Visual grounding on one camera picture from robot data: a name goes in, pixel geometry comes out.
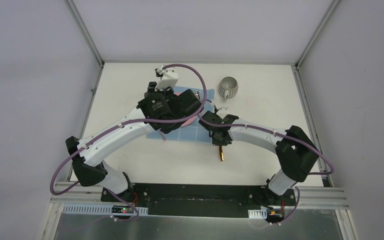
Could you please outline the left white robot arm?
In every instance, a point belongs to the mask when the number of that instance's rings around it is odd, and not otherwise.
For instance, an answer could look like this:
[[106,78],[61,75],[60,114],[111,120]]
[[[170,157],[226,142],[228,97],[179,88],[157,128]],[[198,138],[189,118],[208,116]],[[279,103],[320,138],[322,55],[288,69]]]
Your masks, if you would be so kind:
[[132,198],[133,188],[126,173],[110,167],[105,158],[133,140],[148,133],[160,131],[168,134],[199,113],[203,102],[191,89],[179,95],[172,87],[152,90],[156,82],[149,83],[144,98],[128,114],[95,136],[65,140],[69,159],[77,183],[83,187],[100,185],[113,192],[120,202]]

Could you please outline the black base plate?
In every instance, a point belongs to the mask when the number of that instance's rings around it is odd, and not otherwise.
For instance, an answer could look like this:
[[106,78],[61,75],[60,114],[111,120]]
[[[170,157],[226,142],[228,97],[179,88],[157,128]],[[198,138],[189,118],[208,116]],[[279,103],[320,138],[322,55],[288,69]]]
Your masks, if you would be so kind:
[[248,218],[262,207],[296,205],[293,189],[278,196],[260,185],[135,183],[121,198],[136,200],[149,215],[176,217]]

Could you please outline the blue checked cloth napkin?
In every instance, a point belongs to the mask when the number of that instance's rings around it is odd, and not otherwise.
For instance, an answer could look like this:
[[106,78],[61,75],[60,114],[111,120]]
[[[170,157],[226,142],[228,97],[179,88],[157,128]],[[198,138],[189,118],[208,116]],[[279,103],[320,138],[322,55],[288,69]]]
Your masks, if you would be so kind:
[[[188,87],[175,86],[174,93],[179,95],[184,92]],[[200,88],[190,88],[194,93],[199,92],[200,99],[203,99],[204,91]],[[206,99],[213,101],[215,99],[215,90],[213,88],[206,90]],[[214,112],[214,107],[210,102],[206,101],[204,108],[201,112],[202,116],[207,112]],[[195,121],[188,126],[181,126],[180,128],[171,131],[170,133],[164,134],[167,141],[178,141],[178,142],[192,142],[192,143],[205,143],[211,144],[212,140],[209,137],[209,133],[200,124],[199,119],[196,117]],[[162,140],[159,132],[154,131],[146,135],[147,139]]]

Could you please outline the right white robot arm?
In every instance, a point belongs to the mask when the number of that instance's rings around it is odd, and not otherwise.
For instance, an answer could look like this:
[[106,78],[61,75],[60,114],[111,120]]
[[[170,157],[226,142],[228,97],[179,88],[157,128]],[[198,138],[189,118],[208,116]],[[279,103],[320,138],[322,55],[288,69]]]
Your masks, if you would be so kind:
[[227,146],[233,141],[248,143],[266,149],[277,156],[280,170],[268,180],[264,200],[276,205],[295,183],[304,182],[310,175],[320,152],[302,128],[269,128],[248,122],[236,115],[220,117],[207,111],[199,124],[208,131],[212,144]]

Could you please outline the pink handled fork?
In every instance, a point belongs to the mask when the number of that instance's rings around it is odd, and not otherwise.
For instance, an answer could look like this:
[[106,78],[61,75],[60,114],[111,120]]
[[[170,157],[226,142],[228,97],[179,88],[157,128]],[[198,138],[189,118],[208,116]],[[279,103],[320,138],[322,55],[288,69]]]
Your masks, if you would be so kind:
[[159,131],[159,134],[160,134],[161,139],[162,139],[163,141],[166,141],[166,140],[167,140],[166,137],[165,137],[165,134],[164,134],[163,132]]

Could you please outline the pink plate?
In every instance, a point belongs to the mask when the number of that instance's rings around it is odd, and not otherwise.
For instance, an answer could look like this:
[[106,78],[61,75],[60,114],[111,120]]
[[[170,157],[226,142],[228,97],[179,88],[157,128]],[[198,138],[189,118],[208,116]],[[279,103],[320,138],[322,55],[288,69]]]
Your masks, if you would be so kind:
[[182,127],[186,127],[186,126],[192,124],[192,123],[195,121],[196,118],[197,118],[196,115],[193,116],[193,117],[191,117],[191,118],[189,118],[189,119],[186,120],[181,126],[182,126]]

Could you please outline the gold table knife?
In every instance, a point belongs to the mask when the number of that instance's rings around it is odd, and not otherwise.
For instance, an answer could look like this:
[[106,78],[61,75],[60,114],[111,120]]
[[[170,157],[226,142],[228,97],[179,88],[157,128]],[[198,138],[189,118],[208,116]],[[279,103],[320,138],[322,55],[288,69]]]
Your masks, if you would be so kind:
[[223,162],[224,161],[224,152],[223,152],[223,147],[222,146],[218,147],[218,155],[219,155],[220,161]]

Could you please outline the grey ribbed mug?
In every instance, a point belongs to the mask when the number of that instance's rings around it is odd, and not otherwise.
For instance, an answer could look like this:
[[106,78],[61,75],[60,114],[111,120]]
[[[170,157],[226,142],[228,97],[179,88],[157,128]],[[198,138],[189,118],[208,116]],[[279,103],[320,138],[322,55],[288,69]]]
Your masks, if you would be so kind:
[[233,98],[239,90],[239,84],[234,77],[224,77],[218,84],[218,93],[224,101]]

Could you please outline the aluminium frame rail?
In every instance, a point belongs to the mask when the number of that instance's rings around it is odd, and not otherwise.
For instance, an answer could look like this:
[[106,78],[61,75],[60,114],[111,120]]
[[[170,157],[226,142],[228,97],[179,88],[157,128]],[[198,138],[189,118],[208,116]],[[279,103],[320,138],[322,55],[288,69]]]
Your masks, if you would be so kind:
[[53,196],[42,240],[356,240],[343,189],[297,186],[293,207],[250,210],[248,218],[149,215],[101,186]]

